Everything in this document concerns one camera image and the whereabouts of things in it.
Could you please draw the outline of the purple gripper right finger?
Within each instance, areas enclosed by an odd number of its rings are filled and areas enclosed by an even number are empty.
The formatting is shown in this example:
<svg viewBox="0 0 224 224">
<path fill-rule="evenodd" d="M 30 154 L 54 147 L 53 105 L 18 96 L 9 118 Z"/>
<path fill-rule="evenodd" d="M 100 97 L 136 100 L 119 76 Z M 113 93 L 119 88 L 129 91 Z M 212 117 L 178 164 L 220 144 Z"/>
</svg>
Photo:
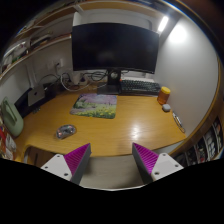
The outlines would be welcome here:
<svg viewBox="0 0 224 224">
<path fill-rule="evenodd" d="M 157 154 L 137 143 L 132 144 L 132 155 L 144 184 L 152 183 L 183 169 L 167 153 Z"/>
</svg>

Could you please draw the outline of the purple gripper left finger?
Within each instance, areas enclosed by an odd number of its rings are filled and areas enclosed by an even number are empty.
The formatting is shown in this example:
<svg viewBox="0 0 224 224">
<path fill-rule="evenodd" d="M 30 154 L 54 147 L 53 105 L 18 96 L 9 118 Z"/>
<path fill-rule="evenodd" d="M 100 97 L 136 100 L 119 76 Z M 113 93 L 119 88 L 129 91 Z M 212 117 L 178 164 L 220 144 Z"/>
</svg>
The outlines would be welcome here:
<svg viewBox="0 0 224 224">
<path fill-rule="evenodd" d="M 79 185 L 90 155 L 91 145 L 86 144 L 66 155 L 56 154 L 42 166 L 42 169 Z"/>
</svg>

